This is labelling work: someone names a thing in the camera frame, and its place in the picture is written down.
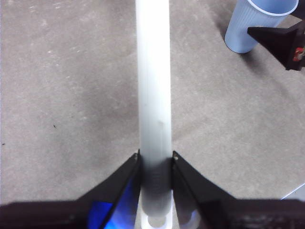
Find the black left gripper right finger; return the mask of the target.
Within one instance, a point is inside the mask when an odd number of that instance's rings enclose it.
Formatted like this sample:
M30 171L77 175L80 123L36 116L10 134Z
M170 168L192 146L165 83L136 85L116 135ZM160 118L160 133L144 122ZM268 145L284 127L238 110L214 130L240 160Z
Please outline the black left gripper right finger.
M238 199L173 152L172 188L182 229L303 229L305 203L297 199Z

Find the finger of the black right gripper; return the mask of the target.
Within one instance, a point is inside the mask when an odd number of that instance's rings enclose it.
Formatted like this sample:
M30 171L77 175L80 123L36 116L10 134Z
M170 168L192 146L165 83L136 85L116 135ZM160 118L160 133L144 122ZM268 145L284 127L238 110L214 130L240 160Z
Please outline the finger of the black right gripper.
M265 47L285 68L298 68L298 24L289 28L248 27L248 35Z

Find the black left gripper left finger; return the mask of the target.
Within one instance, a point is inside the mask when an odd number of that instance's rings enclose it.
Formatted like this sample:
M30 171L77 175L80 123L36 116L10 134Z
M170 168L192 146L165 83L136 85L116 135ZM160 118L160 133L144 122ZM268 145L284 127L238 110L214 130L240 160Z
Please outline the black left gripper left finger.
M133 154L76 200L12 202L0 207L2 229L132 229L141 188L141 155Z

